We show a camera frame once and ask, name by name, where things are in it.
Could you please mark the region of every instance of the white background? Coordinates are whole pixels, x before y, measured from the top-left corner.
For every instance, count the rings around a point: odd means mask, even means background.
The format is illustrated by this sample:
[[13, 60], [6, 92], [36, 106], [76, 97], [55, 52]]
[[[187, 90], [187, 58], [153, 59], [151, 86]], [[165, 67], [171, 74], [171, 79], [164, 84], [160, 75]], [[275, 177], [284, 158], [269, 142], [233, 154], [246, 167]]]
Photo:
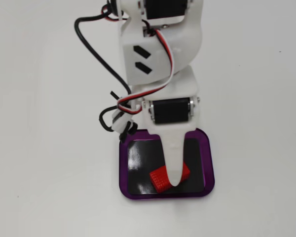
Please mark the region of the white background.
[[[206, 0], [192, 66], [214, 191], [133, 202], [99, 112], [124, 93], [74, 20], [99, 0], [0, 0], [0, 237], [296, 237], [296, 0]], [[121, 72], [117, 25], [82, 31]]]

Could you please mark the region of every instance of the purple acrylic border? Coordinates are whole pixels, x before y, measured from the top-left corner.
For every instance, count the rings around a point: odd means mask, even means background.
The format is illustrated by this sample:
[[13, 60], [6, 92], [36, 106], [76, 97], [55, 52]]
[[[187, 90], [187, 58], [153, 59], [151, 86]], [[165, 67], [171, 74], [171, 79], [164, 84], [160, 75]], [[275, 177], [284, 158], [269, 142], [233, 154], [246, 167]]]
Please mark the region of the purple acrylic border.
[[186, 194], [149, 194], [131, 195], [128, 193], [128, 145], [132, 141], [160, 140], [158, 135], [150, 135], [146, 130], [139, 130], [133, 136], [128, 136], [124, 144], [119, 145], [119, 188], [125, 197], [132, 200], [160, 199], [160, 198], [200, 198], [208, 195], [215, 186], [214, 169], [209, 138], [205, 132], [197, 129], [188, 132], [186, 139], [197, 139], [200, 144], [205, 188], [200, 193]]

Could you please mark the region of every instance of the black mat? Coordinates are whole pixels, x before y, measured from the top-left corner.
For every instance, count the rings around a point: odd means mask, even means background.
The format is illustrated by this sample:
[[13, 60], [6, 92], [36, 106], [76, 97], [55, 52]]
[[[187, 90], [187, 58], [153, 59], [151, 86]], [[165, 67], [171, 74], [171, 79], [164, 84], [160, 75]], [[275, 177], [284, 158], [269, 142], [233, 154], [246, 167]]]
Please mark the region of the black mat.
[[[186, 139], [184, 162], [191, 171], [188, 180], [164, 194], [200, 193], [204, 190], [204, 179], [199, 143]], [[165, 165], [160, 140], [134, 141], [128, 147], [128, 192], [131, 195], [156, 194], [150, 181], [150, 172]]]

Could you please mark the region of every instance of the red textured block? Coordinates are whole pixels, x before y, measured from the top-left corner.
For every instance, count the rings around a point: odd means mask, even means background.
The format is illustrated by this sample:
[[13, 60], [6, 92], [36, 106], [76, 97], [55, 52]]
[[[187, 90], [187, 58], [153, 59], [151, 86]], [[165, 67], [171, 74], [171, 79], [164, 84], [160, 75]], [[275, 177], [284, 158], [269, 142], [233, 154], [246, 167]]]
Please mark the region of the red textured block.
[[[184, 163], [181, 182], [188, 179], [190, 173], [191, 173], [190, 170], [188, 169], [187, 165]], [[168, 179], [166, 166], [163, 166], [163, 167], [151, 172], [150, 173], [150, 180], [151, 180], [154, 188], [157, 190], [157, 192], [159, 194], [172, 188], [172, 185], [170, 184], [170, 181]]]

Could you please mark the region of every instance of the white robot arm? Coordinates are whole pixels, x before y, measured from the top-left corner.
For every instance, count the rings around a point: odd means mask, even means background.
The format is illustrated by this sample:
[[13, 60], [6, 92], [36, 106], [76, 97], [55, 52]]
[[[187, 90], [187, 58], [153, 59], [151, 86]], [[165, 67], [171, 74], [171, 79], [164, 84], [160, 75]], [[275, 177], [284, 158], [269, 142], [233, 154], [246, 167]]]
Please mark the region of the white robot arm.
[[[103, 18], [119, 21], [125, 75], [132, 86], [128, 96], [117, 98], [107, 130], [134, 133], [132, 116], [142, 112], [148, 132], [161, 138], [173, 186], [182, 177], [185, 134], [199, 120], [198, 85], [189, 64], [202, 42], [202, 6], [203, 0], [112, 0], [102, 9]], [[111, 12], [118, 18], [110, 18]]]

